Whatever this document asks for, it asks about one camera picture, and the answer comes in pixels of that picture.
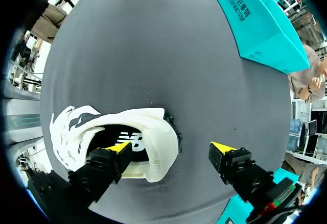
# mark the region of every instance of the person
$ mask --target person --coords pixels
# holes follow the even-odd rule
[[[21,58],[24,60],[19,65],[21,67],[25,67],[27,63],[30,61],[31,49],[26,46],[26,42],[24,40],[24,33],[22,33],[11,53],[11,60],[15,61],[18,54],[20,54]]]
[[[288,75],[291,100],[300,98],[306,103],[312,103],[322,99],[325,95],[325,82],[320,79],[322,75],[327,77],[327,55],[320,61],[315,51],[308,45],[303,45],[309,59],[310,68]]]
[[[39,0],[28,12],[24,23],[24,30],[52,43],[67,13],[57,6],[50,5],[46,0]]]
[[[292,167],[294,173],[300,177],[299,181],[310,186],[310,191],[319,187],[327,170],[327,165],[306,163],[296,159],[289,153],[285,153],[285,161]]]
[[[297,196],[299,206],[303,204],[305,196],[308,195],[308,187],[310,186],[310,191],[318,188],[327,170],[326,165],[305,163],[289,153],[285,154],[282,168],[300,176],[299,181],[305,185],[304,191],[302,190]]]

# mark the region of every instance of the white sneaker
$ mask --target white sneaker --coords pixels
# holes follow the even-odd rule
[[[132,109],[103,115],[91,106],[67,107],[50,122],[53,151],[67,168],[76,171],[88,153],[98,146],[109,147],[130,141],[133,159],[122,178],[160,181],[174,163],[179,137],[164,120],[163,108]]]

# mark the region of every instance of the gray table surface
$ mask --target gray table surface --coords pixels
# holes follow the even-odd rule
[[[122,179],[90,209],[123,223],[215,223],[235,194],[208,160],[210,141],[245,147],[265,170],[281,166],[290,127],[287,76],[239,57],[216,0],[80,0],[46,63],[41,122],[67,106],[101,113],[164,107],[183,152],[158,183]]]

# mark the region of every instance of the cable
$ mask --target cable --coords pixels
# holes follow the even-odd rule
[[[292,214],[295,210],[299,209],[302,210],[303,208],[305,208],[307,205],[299,205],[299,206],[292,206],[289,208],[283,208],[280,209],[278,211],[274,211],[273,214],[270,214],[269,217],[273,218],[276,215],[283,215],[283,214]],[[248,224],[251,224],[257,220],[259,220],[262,216],[258,216],[257,218],[253,219],[252,221],[250,221]]]
[[[42,150],[38,151],[37,153],[34,153],[34,154],[29,154],[29,156],[33,156],[33,155],[36,155],[36,154],[38,154],[39,152],[41,152],[41,151],[43,151],[43,150],[45,150],[45,148],[43,148]]]

